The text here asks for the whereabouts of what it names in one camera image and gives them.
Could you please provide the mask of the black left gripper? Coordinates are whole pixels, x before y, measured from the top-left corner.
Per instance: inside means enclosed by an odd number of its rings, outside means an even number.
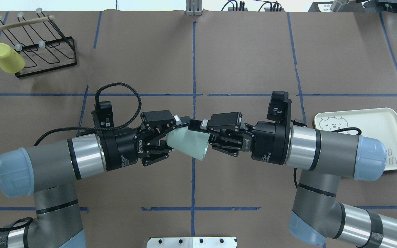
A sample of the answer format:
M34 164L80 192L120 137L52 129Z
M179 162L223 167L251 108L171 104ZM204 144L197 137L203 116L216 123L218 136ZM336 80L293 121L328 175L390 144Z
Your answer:
M107 170L133 165L139 158L143 166L167 159L173 149L160 139L175 129L188 126L191 121L189 116L173 116L168 110L143 112L141 119L141 128L99 132Z

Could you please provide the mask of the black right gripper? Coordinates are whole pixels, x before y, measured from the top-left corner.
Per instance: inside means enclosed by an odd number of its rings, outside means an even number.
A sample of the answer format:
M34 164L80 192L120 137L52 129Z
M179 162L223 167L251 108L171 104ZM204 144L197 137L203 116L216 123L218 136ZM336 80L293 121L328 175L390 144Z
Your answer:
M253 160L283 165L289 150L290 124L258 121L250 125L242 117L241 112L229 112L213 114L208 120L191 119L189 131L210 136L212 149L231 157L251 151Z

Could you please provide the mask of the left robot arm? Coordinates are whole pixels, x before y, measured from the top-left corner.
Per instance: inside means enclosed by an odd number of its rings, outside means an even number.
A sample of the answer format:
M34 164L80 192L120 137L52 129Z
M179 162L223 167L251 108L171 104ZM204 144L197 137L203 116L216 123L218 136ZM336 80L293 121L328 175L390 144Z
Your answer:
M0 155L0 189L7 197L34 196L36 218L0 228L0 248L85 248L75 182L117 168L169 157L163 138L188 126L170 111L141 114L137 128L95 131Z

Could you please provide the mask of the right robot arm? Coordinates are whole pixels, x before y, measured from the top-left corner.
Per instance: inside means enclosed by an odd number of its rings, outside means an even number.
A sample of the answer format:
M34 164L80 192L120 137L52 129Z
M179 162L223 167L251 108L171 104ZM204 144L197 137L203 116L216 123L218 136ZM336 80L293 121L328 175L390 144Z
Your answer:
M243 123L239 112L191 120L189 130L208 133L212 148L231 156L302 170L289 223L297 239L322 246L327 238L358 248L397 248L397 219L336 200L342 177L372 182L385 170L385 147L377 139L304 127L274 109L268 121Z

